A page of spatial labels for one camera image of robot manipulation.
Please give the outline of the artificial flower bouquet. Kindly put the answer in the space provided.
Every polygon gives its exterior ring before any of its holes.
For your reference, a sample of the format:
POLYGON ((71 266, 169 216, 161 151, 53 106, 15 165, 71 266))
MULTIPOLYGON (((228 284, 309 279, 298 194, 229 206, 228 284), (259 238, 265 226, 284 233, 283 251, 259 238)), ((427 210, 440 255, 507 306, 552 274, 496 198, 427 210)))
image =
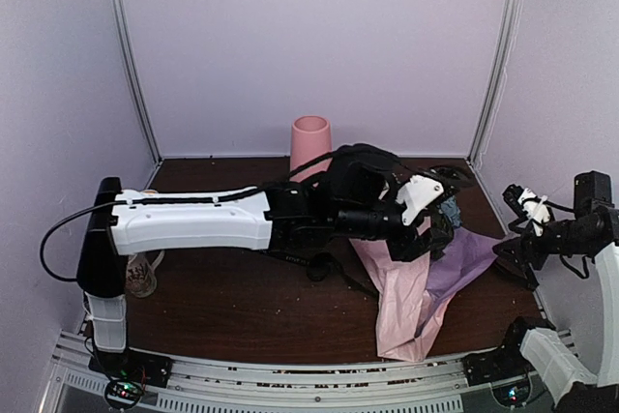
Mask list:
POLYGON ((400 203, 405 207, 402 221, 415 229, 430 221, 449 221, 455 237, 455 231, 462 226, 456 199, 461 191, 445 189, 441 183, 427 176, 426 168, 413 171, 398 192, 402 194, 400 203))

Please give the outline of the pink wrapping paper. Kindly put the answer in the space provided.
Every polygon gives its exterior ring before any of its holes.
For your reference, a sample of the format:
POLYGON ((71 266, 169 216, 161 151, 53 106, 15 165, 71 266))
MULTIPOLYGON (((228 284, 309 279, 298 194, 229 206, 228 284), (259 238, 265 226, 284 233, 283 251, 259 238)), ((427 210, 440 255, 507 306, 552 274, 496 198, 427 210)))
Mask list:
POLYGON ((384 359, 422 362, 442 328, 452 299, 496 259, 495 238, 463 227, 444 255, 412 262, 391 259, 384 241, 353 239, 351 245, 379 293, 376 352, 384 359))

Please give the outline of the black ribbon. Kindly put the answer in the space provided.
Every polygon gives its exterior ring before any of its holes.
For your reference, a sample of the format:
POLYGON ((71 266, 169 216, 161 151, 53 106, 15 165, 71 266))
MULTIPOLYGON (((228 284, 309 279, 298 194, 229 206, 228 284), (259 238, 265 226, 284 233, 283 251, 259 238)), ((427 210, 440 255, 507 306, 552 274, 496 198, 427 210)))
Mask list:
POLYGON ((262 254, 279 261, 303 267, 307 278, 312 282, 324 281, 334 274, 339 276, 350 290, 363 293, 374 300, 377 300, 379 297, 375 289, 370 289, 349 276, 342 264, 329 252, 323 251, 310 258, 279 251, 263 251, 262 254))

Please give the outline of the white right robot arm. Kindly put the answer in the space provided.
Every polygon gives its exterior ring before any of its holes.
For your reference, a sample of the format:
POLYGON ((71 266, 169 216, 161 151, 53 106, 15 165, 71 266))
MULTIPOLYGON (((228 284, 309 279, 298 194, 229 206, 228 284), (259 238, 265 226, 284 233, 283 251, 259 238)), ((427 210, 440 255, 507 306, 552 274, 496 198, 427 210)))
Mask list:
POLYGON ((617 411, 618 205, 609 177, 577 175, 570 207, 518 185, 503 199, 514 236, 494 251, 538 290, 551 319, 517 322, 496 367, 513 376, 531 365, 556 412, 617 411))

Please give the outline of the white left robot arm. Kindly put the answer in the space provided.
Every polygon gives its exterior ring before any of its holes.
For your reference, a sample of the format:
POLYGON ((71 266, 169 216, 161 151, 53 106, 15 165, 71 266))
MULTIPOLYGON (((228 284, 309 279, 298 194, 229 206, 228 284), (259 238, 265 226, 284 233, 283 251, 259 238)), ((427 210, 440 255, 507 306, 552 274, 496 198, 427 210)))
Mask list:
POLYGON ((139 368, 128 348, 126 270, 148 251, 233 248, 318 251, 344 237, 384 241, 391 258, 410 262, 445 248, 446 221, 424 226, 440 204, 468 188, 471 177, 452 165, 412 168, 383 149, 343 145, 278 180, 229 192, 147 193, 102 180, 83 240, 76 281, 90 310, 96 350, 119 378, 139 368))

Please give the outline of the pink vase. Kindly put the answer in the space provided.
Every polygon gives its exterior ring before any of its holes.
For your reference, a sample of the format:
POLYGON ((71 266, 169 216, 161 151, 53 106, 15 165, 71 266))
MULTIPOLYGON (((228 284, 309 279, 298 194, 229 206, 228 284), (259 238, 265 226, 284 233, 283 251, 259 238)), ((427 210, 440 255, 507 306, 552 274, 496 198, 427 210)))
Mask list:
POLYGON ((303 116, 291 129, 290 170, 332 150, 330 122, 320 116, 303 116))

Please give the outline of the clear printed glass cup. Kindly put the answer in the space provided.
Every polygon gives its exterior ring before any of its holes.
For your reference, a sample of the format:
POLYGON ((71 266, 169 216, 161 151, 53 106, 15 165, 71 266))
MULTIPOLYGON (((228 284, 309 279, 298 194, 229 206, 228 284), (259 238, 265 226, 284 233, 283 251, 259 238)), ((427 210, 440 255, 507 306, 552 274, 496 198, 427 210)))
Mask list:
POLYGON ((160 251, 153 261, 145 252, 128 257, 126 269, 126 290, 136 298, 147 298, 157 289, 156 270, 162 263, 164 251, 160 251))

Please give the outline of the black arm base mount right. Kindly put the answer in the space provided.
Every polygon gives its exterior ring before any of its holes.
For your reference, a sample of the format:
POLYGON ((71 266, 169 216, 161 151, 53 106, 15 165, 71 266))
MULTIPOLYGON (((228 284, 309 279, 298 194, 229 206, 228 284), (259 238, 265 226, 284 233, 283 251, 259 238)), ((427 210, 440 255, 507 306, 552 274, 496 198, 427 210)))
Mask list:
POLYGON ((507 346, 487 352, 470 353, 463 357, 461 362, 470 387, 524 376, 534 371, 518 348, 507 346))

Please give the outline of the aluminium front rail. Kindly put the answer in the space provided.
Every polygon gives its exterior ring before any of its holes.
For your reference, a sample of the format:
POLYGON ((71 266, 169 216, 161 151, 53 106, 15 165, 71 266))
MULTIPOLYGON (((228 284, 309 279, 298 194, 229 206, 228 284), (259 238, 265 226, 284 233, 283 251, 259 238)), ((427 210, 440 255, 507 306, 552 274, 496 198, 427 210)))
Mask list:
POLYGON ((536 372, 473 385, 461 355, 421 363, 264 365, 171 356, 134 412, 550 412, 536 372))

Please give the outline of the aluminium right corner post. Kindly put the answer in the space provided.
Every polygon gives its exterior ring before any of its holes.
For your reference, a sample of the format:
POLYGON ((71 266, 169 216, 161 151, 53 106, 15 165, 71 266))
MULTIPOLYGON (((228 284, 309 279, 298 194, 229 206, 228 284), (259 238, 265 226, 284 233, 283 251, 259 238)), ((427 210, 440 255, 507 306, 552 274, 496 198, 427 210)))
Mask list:
POLYGON ((482 110, 468 155, 468 161, 476 169, 479 169, 483 163, 482 159, 493 130, 503 92, 503 85, 506 80, 507 65, 516 37, 521 3, 522 0, 504 0, 498 39, 490 67, 482 110))

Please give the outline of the aluminium corner post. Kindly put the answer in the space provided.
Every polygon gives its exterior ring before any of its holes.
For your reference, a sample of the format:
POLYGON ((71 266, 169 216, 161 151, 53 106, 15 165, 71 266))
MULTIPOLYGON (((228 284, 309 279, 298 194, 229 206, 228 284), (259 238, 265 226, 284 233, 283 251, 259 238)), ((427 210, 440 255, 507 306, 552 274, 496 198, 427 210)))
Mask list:
POLYGON ((504 0, 498 39, 490 67, 482 110, 468 155, 468 161, 476 169, 479 169, 483 163, 482 159, 493 130, 503 92, 503 85, 506 80, 507 65, 516 37, 521 3, 522 0, 504 0))
POLYGON ((144 136, 152 161, 155 164, 160 164, 162 162, 162 154, 156 140, 148 109, 146 107, 138 69, 134 58, 124 2, 123 0, 110 0, 110 4, 114 16, 116 34, 120 45, 123 68, 128 82, 138 126, 144 136))

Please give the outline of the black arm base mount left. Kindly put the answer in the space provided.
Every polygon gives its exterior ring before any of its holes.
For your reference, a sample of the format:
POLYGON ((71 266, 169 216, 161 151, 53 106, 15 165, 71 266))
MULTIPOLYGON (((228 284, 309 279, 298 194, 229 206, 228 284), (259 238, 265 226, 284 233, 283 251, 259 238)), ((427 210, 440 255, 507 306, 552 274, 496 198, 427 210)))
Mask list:
POLYGON ((122 353, 109 353, 94 349, 88 368, 108 378, 165 388, 172 365, 172 359, 163 355, 133 349, 126 349, 122 353))

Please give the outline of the aluminium left corner post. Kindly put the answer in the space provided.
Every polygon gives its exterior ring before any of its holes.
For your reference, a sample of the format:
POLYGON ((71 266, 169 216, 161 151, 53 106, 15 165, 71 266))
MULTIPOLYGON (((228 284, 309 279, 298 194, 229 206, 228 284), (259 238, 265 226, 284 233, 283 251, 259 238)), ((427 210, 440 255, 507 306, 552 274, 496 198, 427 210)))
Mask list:
POLYGON ((152 161, 155 164, 160 164, 162 162, 162 154, 156 140, 148 109, 146 107, 138 69, 134 58, 124 2, 123 0, 110 0, 110 4, 114 16, 116 34, 120 45, 123 68, 128 82, 138 126, 144 136, 152 161))

